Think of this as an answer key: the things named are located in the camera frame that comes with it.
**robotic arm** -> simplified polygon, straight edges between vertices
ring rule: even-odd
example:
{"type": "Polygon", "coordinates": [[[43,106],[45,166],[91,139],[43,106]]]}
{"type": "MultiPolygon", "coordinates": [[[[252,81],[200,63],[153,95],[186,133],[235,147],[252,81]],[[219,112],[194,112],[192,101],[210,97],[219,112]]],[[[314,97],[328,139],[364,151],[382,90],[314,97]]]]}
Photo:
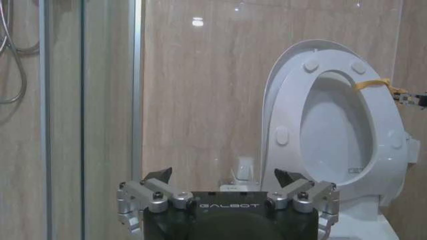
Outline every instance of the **robotic arm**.
{"type": "Polygon", "coordinates": [[[395,93],[392,99],[404,106],[415,106],[422,110],[427,108],[427,93],[395,93]]]}
{"type": "Polygon", "coordinates": [[[168,185],[171,174],[119,185],[117,216],[133,240],[328,238],[339,220],[334,183],[299,179],[275,192],[188,192],[168,185]]]}

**toilet bowl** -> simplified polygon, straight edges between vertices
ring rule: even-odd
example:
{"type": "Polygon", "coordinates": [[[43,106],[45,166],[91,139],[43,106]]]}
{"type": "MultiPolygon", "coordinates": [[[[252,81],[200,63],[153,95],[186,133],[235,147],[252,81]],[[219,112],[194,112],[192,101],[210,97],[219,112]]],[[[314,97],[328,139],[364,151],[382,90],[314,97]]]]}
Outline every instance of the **toilet bowl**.
{"type": "Polygon", "coordinates": [[[400,193],[408,134],[388,88],[370,64],[324,40],[294,45],[278,59],[264,91],[260,190],[280,188],[282,169],[340,191],[330,239],[399,239],[379,206],[400,193]]]}

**toilet lid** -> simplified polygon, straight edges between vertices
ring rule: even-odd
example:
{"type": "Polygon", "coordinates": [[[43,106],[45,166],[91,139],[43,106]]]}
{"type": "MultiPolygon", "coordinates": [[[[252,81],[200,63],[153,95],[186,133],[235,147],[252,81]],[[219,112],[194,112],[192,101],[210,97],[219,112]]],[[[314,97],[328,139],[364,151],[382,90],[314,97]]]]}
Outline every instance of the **toilet lid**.
{"type": "Polygon", "coordinates": [[[264,191],[278,189],[266,171],[279,168],[336,183],[342,199],[396,196],[407,168],[398,108],[386,86],[354,90],[379,78],[338,43],[308,40],[284,52],[264,93],[264,191]]]}

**wall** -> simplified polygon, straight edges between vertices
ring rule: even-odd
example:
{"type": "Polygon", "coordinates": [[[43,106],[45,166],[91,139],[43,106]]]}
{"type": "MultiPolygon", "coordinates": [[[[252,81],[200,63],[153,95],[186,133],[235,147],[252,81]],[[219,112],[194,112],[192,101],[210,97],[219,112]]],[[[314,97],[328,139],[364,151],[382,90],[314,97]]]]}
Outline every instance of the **wall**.
{"type": "Polygon", "coordinates": [[[147,0],[143,174],[174,167],[172,185],[215,190],[238,156],[259,165],[264,86],[283,51],[332,40],[391,77],[400,7],[400,0],[147,0]]]}
{"type": "MultiPolygon", "coordinates": [[[[19,47],[39,40],[39,7],[13,1],[12,38],[19,47]]],[[[40,157],[39,55],[21,58],[28,85],[21,102],[0,105],[0,235],[1,239],[44,240],[45,163],[40,157]]],[[[11,52],[0,56],[0,97],[12,97],[20,75],[11,52]]]]}
{"type": "MultiPolygon", "coordinates": [[[[404,0],[394,85],[412,93],[427,91],[427,2],[404,0]]],[[[427,239],[427,112],[400,107],[407,132],[419,139],[418,163],[410,166],[399,198],[386,210],[386,216],[402,240],[427,239]]]]}

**toilet seat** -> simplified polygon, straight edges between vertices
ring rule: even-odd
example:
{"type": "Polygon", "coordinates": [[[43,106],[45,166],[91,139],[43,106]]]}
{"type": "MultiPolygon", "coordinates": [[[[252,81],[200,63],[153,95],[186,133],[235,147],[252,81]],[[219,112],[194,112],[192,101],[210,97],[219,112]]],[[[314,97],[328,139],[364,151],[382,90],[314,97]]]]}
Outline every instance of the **toilet seat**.
{"type": "MultiPolygon", "coordinates": [[[[318,167],[311,167],[316,160],[307,159],[302,145],[307,99],[324,73],[331,78],[342,77],[352,85],[380,78],[370,64],[338,43],[308,40],[283,53],[272,68],[264,92],[260,167],[263,191],[280,188],[272,174],[274,169],[300,173],[315,181],[327,180],[322,179],[322,174],[316,174],[318,167]]],[[[404,181],[408,163],[407,134],[387,87],[368,87],[355,94],[366,110],[372,151],[362,172],[336,182],[336,187],[342,201],[379,196],[380,204],[387,205],[399,195],[404,181]]]]}

